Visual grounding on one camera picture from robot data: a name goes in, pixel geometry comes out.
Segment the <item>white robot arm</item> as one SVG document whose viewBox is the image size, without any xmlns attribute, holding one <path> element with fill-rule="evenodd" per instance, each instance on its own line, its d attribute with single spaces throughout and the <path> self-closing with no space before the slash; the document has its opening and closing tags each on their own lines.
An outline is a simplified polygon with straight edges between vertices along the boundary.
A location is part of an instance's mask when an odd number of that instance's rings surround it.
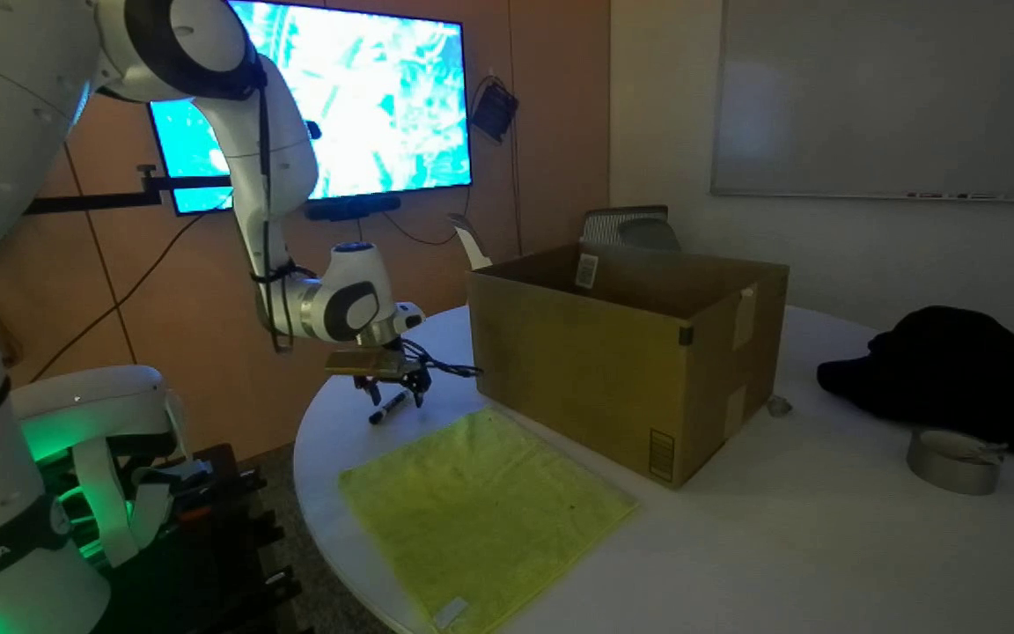
<svg viewBox="0 0 1014 634">
<path fill-rule="evenodd" d="M 90 467 L 94 517 L 163 520 L 159 503 L 121 489 L 99 429 L 30 428 L 13 410 L 13 376 L 31 365 L 21 350 L 59 334 L 78 303 L 107 301 L 94 214 L 36 212 L 99 98 L 187 98 L 208 121 L 269 330 L 389 354 L 409 327 L 375 247 L 338 247 L 320 274 L 291 260 L 282 217 L 313 194 L 313 135 L 230 0 L 0 0 L 0 634 L 92 634 L 112 604 L 107 568 L 135 545 L 127 529 L 111 529 L 94 553 L 70 539 L 36 442 Z"/>
</svg>

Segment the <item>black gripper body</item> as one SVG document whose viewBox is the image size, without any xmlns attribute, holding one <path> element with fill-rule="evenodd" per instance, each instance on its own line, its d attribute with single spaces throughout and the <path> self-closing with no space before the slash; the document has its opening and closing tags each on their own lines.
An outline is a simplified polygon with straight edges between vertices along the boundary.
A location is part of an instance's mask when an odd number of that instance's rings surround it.
<svg viewBox="0 0 1014 634">
<path fill-rule="evenodd" d="M 349 376 L 355 389 L 367 382 L 404 389 L 409 375 L 429 375 L 428 359 L 404 342 L 396 345 L 336 345 L 327 354 L 327 369 Z"/>
</svg>

